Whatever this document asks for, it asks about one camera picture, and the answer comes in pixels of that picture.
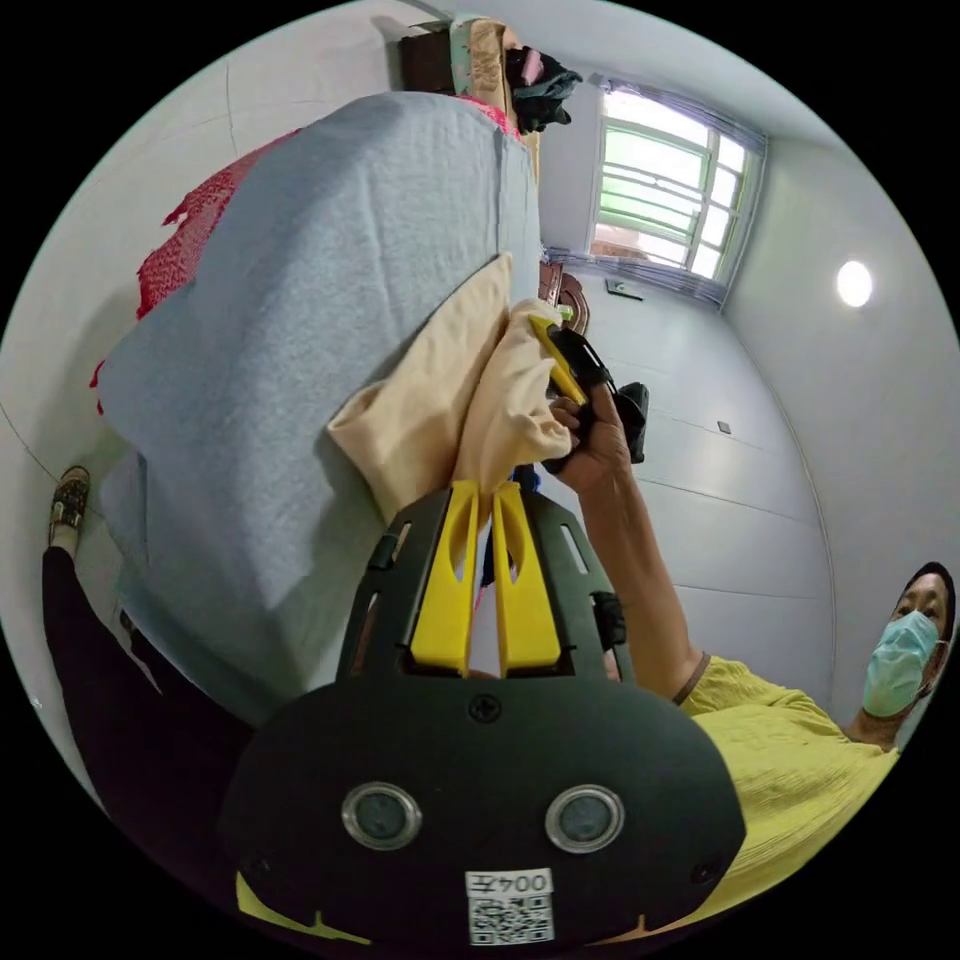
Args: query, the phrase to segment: yellow shirt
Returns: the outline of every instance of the yellow shirt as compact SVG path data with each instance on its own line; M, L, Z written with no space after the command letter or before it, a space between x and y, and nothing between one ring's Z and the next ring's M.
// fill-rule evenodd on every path
M709 658L678 702L723 755L747 836L703 906L664 930L736 907L795 873L850 822L899 757L849 740L805 693L720 657Z

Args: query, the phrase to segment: black hair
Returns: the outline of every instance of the black hair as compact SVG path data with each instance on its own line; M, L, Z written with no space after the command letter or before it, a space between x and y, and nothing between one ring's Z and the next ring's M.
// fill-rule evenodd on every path
M944 621L943 633L940 635L940 639L950 643L953 639L953 622L957 616L957 588L954 586L950 571L947 570L942 563L937 563L935 560L931 560L930 563L925 563L907 581L907 585L901 591L900 596L902 597L921 577L925 577L931 573L935 573L947 588L947 618Z

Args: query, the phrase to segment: man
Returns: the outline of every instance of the man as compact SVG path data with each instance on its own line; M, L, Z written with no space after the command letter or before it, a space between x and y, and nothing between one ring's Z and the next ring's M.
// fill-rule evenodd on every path
M633 477L610 390L595 389L591 401L597 422L588 444L559 479L577 494L587 535L620 597L637 683L672 699L711 737L747 824L740 853L706 903L679 923L651 931L661 933L769 890L851 820L896 762L893 737L943 668L955 602L943 568L927 579L921 571L924 576L911 581L871 661L865 708L844 733L802 691L769 683L742 663L694 646ZM577 406L558 400L553 410L576 435ZM941 582L934 582L938 577ZM932 639L923 611L940 618ZM909 630L897 628L907 614ZM888 715L872 715L874 704ZM617 940L645 935L640 918L635 930Z

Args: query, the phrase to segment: window frame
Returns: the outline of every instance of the window frame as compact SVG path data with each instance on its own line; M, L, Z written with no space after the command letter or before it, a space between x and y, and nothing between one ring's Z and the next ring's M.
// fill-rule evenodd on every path
M703 246L707 247L708 249L717 250L720 254L716 275L713 277L713 280L722 284L723 286L729 286L733 279L733 275L739 266L741 253L750 229L750 221L753 216L753 211L756 208L757 197L759 195L762 181L763 158L749 148L744 147L743 170L735 170L733 167L729 167L720 163L721 133L716 128L709 126L707 127L707 146L701 147L699 144L694 143L693 141L685 140L683 137L676 136L675 134L668 133L664 130L658 130L655 127L648 127L644 124L635 123L631 120L621 120L616 117L607 116L607 96L609 96L609 94L604 94L602 96L600 104L600 138L597 151L597 176L594 184L593 221L590 226L590 236L588 238L587 250L589 251L594 242L596 242L596 229L597 226L601 224L606 223L610 226L621 226L633 230L637 229L635 225L627 226L625 222L615 223L603 219L601 202L604 193L603 181L605 177L614 176L620 177L621 179L632 179L635 183L643 184L644 186L651 186L650 184L645 184L643 181L637 179L637 174L643 174L653 178L656 181L656 183L652 185L654 189L662 189L680 199L689 200L694 203L700 203L699 212L693 214L694 224L693 230L690 234L691 239L689 246L687 247L687 254L684 263L682 265L678 265L678 269L682 269L688 273L691 273L691 275L699 276L699 274L693 274L691 268L697 252L701 244L703 244ZM676 187L679 187L680 190L686 190L690 192L694 192L696 188L688 187L686 184L673 181L668 177L661 177L652 172L643 171L634 167L624 167L620 164L609 163L606 160L607 134L611 130L619 130L624 133L637 134L645 139L673 147L678 147L685 152L699 154L701 157L703 157L706 162L703 165L703 186L700 189L699 200L694 200L692 197L684 195L677 190L672 190L668 185L672 184ZM714 203L710 199L714 186L716 185L717 171L721 169L732 173L739 182L739 189L737 191L737 195L733 199L733 206L731 207ZM709 213L710 208L714 206L724 210L729 214L729 220L727 221L727 225L724 230L724 242L719 247L714 244L704 243L702 239L703 228L707 219L707 214ZM617 214L608 214L608 216L617 216ZM650 223L648 228L645 227L642 232L647 233L650 236L669 240L674 243L683 242L677 240L676 234L680 232L678 228L669 228L669 226L666 224L664 227L667 228L666 231L660 231L656 229L655 224Z

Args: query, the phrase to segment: red fabric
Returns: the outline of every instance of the red fabric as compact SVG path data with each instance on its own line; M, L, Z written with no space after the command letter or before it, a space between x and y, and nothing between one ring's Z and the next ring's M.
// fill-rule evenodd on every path
M519 131L510 123L502 110L491 107L475 97L463 96L459 99L476 104L505 134L513 134L522 142ZM164 226L176 223L177 229L166 243L154 250L143 261L143 265L137 271L137 277L140 280L140 307L137 309L137 321L142 320L157 304L193 279L203 248L207 245L237 187L268 150L299 132L294 130L285 134L272 143L241 157L219 173L215 173L209 180L191 190L183 198L180 206L163 221ZM90 387L93 390L97 389L100 368L105 362L101 360L93 373L93 379L90 381ZM103 406L99 400L97 400L97 412L103 415Z

